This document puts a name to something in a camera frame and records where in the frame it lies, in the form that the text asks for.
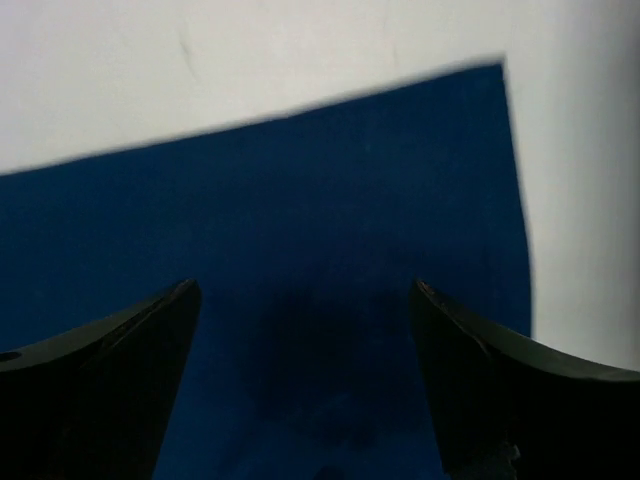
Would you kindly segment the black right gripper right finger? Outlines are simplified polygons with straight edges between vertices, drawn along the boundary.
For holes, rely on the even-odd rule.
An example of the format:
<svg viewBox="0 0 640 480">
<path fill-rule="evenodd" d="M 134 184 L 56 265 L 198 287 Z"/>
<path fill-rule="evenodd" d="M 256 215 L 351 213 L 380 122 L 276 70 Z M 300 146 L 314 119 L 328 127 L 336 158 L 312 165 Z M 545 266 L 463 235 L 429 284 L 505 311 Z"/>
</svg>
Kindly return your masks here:
<svg viewBox="0 0 640 480">
<path fill-rule="evenodd" d="M 448 477 L 638 477 L 636 371 L 545 346 L 422 281 L 409 315 Z"/>
</svg>

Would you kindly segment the blue t shirt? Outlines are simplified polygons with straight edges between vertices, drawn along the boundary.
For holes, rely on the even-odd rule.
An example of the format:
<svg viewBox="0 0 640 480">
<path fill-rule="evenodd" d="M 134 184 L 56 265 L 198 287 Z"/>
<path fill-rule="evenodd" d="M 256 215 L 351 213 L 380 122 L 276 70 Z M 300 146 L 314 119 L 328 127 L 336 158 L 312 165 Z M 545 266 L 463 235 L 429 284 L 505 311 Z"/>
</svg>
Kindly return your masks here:
<svg viewBox="0 0 640 480">
<path fill-rule="evenodd" d="M 159 479 L 439 479 L 415 279 L 521 333 L 504 71 L 1 180 L 1 345 L 184 278 L 203 306 Z"/>
</svg>

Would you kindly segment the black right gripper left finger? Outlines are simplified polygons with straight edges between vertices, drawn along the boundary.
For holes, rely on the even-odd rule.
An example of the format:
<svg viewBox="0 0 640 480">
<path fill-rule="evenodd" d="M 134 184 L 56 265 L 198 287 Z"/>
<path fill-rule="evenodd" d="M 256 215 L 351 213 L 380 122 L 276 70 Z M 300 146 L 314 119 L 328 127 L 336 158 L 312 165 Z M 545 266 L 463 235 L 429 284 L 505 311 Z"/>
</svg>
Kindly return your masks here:
<svg viewBox="0 0 640 480">
<path fill-rule="evenodd" d="M 152 478 L 201 302 L 183 280 L 2 353 L 2 478 Z"/>
</svg>

